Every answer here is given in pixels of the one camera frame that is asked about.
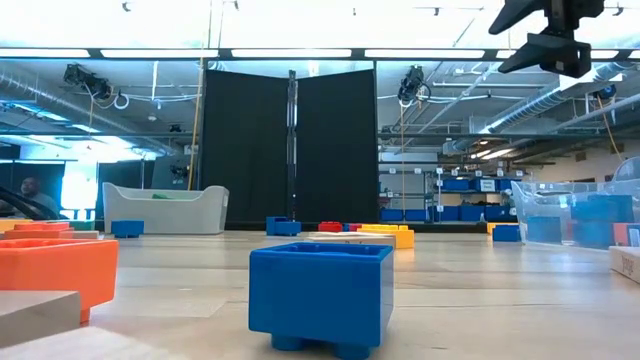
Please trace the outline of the shelf with blue bins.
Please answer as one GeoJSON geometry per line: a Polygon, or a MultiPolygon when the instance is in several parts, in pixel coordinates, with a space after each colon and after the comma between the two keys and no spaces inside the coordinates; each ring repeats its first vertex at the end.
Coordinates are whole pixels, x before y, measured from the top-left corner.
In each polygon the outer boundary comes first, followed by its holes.
{"type": "Polygon", "coordinates": [[[379,218],[403,223],[481,223],[516,220],[506,177],[442,168],[389,168],[379,177],[379,218]]]}

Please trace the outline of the amber long brick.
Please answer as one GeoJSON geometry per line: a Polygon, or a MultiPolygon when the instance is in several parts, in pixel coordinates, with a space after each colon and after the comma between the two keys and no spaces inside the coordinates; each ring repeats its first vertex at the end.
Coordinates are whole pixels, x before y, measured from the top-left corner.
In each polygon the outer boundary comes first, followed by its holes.
{"type": "Polygon", "coordinates": [[[23,225],[31,222],[31,219],[0,218],[0,233],[4,233],[8,230],[13,230],[16,225],[23,225]]]}

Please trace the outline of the person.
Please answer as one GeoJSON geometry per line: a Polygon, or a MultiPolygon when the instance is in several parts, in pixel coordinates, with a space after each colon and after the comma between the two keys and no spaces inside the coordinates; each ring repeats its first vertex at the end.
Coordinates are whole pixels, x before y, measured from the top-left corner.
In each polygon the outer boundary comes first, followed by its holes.
{"type": "Polygon", "coordinates": [[[32,201],[28,206],[31,210],[42,215],[59,216],[59,208],[54,199],[41,191],[40,181],[34,177],[27,177],[22,181],[21,195],[32,201]]]}

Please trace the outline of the white plastic bin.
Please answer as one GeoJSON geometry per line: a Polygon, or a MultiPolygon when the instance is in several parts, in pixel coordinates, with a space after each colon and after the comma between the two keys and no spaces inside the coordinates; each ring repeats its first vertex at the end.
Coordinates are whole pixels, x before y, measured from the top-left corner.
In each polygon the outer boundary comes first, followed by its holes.
{"type": "Polygon", "coordinates": [[[229,191],[222,186],[204,190],[136,189],[102,184],[104,231],[113,220],[143,220],[153,235],[216,235],[224,231],[229,191]],[[172,199],[152,199],[152,194],[172,199]]]}

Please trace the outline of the black ceiling-hung device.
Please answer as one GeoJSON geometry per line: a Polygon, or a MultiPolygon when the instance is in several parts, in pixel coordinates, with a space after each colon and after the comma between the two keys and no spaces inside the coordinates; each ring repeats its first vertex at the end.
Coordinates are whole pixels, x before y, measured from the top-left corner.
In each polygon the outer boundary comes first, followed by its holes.
{"type": "Polygon", "coordinates": [[[409,105],[415,101],[429,100],[432,96],[431,88],[424,80],[424,72],[421,66],[412,65],[400,81],[397,93],[398,100],[403,105],[409,105]]]}
{"type": "Polygon", "coordinates": [[[69,85],[84,88],[94,99],[106,100],[113,94],[112,87],[107,79],[97,77],[80,64],[67,64],[63,80],[69,85]]]}

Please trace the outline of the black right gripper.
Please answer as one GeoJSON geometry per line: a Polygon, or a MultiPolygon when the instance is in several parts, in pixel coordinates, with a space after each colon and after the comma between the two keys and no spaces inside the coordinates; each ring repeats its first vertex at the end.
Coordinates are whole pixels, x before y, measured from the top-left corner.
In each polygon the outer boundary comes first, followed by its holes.
{"type": "MultiPolygon", "coordinates": [[[[499,34],[542,10],[547,0],[505,0],[504,6],[489,27],[499,34]]],[[[552,35],[572,34],[584,17],[596,18],[604,11],[604,0],[549,0],[547,32],[552,35]]],[[[531,66],[572,78],[580,78],[591,70],[591,45],[545,34],[528,34],[527,42],[498,68],[511,73],[531,66]]]]}

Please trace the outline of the orange long brick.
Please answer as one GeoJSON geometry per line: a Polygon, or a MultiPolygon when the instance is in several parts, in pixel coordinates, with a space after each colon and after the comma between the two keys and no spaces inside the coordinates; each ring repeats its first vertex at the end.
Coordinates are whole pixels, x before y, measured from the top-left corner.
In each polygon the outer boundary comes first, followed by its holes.
{"type": "Polygon", "coordinates": [[[73,232],[73,228],[67,222],[58,223],[36,223],[31,222],[23,225],[16,225],[13,230],[4,233],[4,238],[31,239],[31,238],[61,238],[73,232]]]}

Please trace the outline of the clear plastic bin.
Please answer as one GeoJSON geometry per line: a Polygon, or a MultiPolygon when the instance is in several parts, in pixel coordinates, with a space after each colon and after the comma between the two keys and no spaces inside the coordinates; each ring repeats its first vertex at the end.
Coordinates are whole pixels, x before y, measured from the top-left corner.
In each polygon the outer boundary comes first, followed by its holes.
{"type": "Polygon", "coordinates": [[[579,246],[564,240],[565,225],[571,218],[571,209],[577,201],[589,195],[631,195],[635,221],[640,224],[640,156],[624,161],[605,182],[520,182],[512,186],[516,216],[522,239],[527,240],[527,219],[532,216],[559,217],[562,223],[562,241],[557,245],[579,246]]]}

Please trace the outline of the black folding screen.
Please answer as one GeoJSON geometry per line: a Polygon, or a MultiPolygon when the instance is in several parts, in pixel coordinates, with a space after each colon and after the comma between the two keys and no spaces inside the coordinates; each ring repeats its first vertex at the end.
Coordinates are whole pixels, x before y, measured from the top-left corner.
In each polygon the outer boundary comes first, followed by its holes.
{"type": "Polygon", "coordinates": [[[290,99],[285,78],[206,74],[199,184],[229,191],[228,228],[378,222],[374,71],[300,79],[290,99]]]}

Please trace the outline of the silver ventilation duct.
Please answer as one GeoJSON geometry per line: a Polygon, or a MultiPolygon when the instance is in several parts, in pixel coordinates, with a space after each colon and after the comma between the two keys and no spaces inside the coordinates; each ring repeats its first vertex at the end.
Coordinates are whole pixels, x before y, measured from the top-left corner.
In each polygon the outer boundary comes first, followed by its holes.
{"type": "Polygon", "coordinates": [[[482,123],[469,120],[473,135],[493,135],[541,115],[573,98],[602,90],[623,79],[627,72],[640,71],[640,61],[610,62],[596,66],[578,79],[560,76],[558,80],[526,97],[510,108],[482,123]]]}

